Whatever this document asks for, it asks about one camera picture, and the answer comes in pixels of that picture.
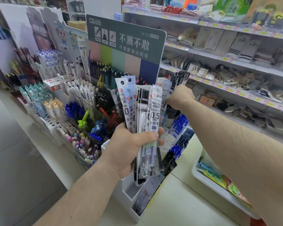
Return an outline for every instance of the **pen refill package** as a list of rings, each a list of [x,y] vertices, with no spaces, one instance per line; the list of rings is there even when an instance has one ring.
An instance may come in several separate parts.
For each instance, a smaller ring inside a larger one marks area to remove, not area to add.
[[[116,78],[115,81],[127,129],[131,133],[158,132],[162,88],[135,85],[134,76]],[[120,104],[117,99],[115,99],[115,103],[118,109]],[[141,184],[150,176],[158,175],[160,171],[163,171],[157,144],[157,141],[154,141],[140,148],[133,163],[134,180],[137,184]]]

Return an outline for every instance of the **dark green sign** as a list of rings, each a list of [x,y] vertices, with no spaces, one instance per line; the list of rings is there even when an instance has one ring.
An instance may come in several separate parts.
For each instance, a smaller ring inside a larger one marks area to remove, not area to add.
[[[86,22],[90,41],[160,64],[165,31],[88,14]]]

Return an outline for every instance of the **green box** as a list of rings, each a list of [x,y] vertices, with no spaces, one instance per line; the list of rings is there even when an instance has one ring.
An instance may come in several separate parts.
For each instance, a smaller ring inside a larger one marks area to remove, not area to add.
[[[238,16],[247,13],[253,0],[218,0],[215,10],[225,11],[226,16]]]

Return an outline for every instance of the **pink stripe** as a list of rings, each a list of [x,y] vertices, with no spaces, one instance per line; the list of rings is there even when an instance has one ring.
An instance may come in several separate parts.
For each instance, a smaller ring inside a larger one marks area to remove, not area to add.
[[[90,59],[100,62],[101,61],[100,45],[93,41],[89,41],[88,44],[89,44],[89,49],[90,49]]]
[[[139,69],[141,65],[141,59],[130,54],[126,54],[125,57],[125,72],[129,72],[130,75],[135,75],[136,79],[139,78]]]

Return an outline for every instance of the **snowflake print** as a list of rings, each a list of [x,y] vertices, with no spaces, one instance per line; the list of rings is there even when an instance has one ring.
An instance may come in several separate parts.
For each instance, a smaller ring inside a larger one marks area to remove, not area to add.
[[[147,161],[146,163],[143,162],[139,169],[140,176],[147,176],[148,172],[151,172],[151,171],[152,169],[151,169],[151,165],[149,161]]]

